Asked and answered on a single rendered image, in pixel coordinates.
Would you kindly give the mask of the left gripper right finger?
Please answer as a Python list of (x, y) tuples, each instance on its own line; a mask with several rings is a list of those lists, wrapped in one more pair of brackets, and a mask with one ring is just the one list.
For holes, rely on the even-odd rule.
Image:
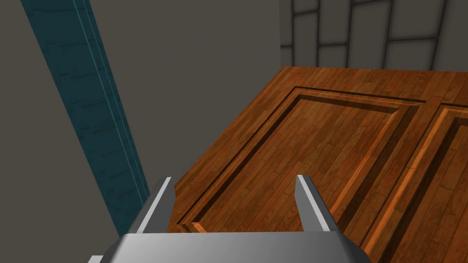
[(294, 196), (304, 231), (339, 230), (309, 176), (301, 174), (296, 176)]

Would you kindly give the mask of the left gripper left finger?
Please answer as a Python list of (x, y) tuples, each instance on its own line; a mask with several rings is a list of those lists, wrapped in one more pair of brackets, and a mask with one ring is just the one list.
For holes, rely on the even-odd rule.
[(166, 233), (175, 204), (172, 177), (161, 178), (136, 219), (136, 233)]

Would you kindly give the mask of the brown panelled wooden door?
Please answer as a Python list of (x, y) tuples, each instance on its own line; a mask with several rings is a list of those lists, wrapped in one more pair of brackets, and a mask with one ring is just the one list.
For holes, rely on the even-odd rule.
[(468, 263), (468, 72), (284, 67), (176, 184), (168, 229), (301, 231), (298, 174), (372, 263)]

